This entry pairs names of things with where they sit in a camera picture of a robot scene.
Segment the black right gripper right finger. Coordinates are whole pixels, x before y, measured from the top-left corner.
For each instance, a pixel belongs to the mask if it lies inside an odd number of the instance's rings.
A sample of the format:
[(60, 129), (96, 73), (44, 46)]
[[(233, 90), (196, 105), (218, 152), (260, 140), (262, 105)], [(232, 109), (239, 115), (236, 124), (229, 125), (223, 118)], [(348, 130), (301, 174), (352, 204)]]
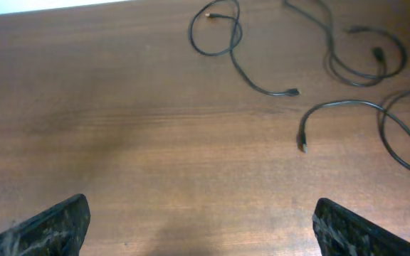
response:
[(410, 242), (329, 198), (320, 198), (312, 228), (322, 255), (410, 256)]

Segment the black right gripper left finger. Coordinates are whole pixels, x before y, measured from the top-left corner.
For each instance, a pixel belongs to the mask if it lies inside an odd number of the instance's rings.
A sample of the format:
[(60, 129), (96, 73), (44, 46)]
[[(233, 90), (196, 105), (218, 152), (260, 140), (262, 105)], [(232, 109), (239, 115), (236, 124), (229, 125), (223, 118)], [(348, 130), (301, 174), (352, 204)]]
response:
[(76, 194), (0, 233), (0, 255), (79, 256), (89, 224), (87, 198)]

